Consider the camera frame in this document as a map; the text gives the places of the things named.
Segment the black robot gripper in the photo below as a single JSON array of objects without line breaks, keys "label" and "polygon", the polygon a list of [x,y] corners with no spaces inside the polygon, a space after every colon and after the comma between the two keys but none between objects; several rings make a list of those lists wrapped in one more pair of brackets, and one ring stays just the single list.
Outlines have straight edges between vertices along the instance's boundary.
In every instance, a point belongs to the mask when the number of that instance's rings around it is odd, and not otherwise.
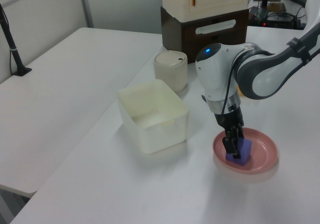
[{"label": "black robot gripper", "polygon": [[238,107],[230,113],[215,114],[219,126],[225,130],[225,137],[222,139],[225,151],[235,159],[240,159],[241,154],[238,148],[239,137],[244,138],[243,133],[243,115],[241,108]]}]

